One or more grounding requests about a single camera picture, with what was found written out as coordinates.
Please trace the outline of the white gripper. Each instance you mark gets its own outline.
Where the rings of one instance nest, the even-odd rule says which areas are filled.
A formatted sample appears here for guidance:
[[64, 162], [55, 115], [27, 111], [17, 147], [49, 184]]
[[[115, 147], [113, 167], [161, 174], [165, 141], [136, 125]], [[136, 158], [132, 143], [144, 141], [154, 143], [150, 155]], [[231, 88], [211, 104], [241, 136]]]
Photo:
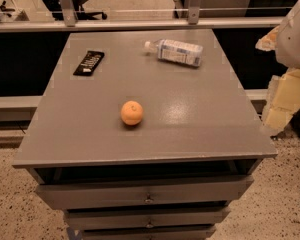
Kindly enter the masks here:
[[280, 133], [300, 110], [300, 0], [255, 48], [266, 52], [276, 48], [277, 61], [289, 67], [281, 77], [271, 78], [261, 117], [266, 133]]

